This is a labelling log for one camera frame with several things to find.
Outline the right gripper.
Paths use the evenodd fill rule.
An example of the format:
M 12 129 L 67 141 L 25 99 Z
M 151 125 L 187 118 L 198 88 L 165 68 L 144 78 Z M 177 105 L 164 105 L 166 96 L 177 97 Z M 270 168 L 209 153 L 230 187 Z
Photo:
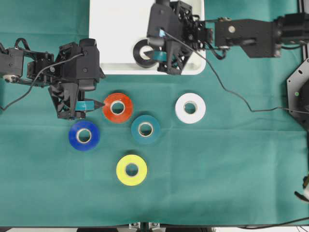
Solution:
M 181 0 L 156 0 L 151 6 L 147 37 L 158 35 L 160 29 L 166 33 L 164 46 L 144 54 L 166 74 L 180 75 L 191 55 L 213 42 L 213 29 L 207 28 L 206 21 Z

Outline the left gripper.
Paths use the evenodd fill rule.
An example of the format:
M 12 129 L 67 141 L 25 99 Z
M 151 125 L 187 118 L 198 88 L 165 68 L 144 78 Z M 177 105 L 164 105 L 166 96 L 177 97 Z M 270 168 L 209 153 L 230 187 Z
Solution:
M 48 91 L 60 119 L 85 118 L 87 112 L 105 105 L 103 102 L 85 98 L 86 91 L 79 89 L 78 77 L 82 69 L 78 60 L 84 55 L 79 44 L 72 42 L 60 46 L 55 60 L 56 63 L 63 63 L 55 66 L 56 77 L 51 81 Z M 105 74 L 101 69 L 100 80 L 103 78 Z

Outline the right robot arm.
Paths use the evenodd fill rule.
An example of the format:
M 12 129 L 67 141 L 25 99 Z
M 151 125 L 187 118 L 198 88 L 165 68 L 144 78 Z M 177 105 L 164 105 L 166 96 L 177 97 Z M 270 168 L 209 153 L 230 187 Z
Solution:
M 239 46 L 249 58 L 277 58 L 282 49 L 296 49 L 309 42 L 309 14 L 279 16 L 273 21 L 231 20 L 221 17 L 207 21 L 193 13 L 183 1 L 157 0 L 151 6 L 145 56 L 158 71 L 179 75 L 193 53 L 209 50 L 225 59 L 232 46 Z

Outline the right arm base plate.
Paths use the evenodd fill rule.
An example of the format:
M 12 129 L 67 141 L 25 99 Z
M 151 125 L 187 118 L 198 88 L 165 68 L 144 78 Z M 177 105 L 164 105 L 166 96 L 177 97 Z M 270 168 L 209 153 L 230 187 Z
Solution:
M 287 78 L 289 114 L 306 132 L 309 131 L 309 59 Z

